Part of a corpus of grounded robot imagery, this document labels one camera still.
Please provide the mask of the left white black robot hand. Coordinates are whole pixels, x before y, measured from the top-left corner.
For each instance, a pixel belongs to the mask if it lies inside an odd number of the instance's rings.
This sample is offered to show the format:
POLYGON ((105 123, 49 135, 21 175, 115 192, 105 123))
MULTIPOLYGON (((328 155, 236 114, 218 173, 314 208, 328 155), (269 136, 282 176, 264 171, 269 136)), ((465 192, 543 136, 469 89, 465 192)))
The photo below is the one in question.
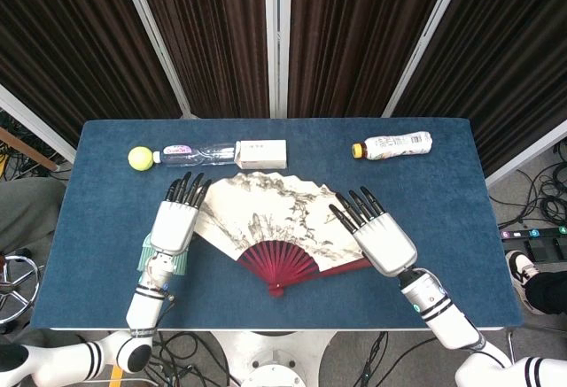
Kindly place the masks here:
POLYGON ((200 207, 212 184, 203 181, 199 173, 191 179, 191 171, 175 179, 159 204, 150 232, 153 250, 170 256, 180 255, 188 248, 198 220, 200 207))

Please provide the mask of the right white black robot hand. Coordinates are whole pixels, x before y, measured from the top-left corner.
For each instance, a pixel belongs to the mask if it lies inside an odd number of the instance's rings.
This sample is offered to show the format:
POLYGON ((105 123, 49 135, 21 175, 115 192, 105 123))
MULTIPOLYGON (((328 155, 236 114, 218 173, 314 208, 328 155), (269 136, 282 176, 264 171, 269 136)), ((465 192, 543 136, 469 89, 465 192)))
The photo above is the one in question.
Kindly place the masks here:
POLYGON ((351 200, 337 192, 342 209, 333 204, 329 208, 380 274, 398 276, 416 263, 416 246, 374 194, 363 186, 360 190, 362 197, 348 191, 351 200))

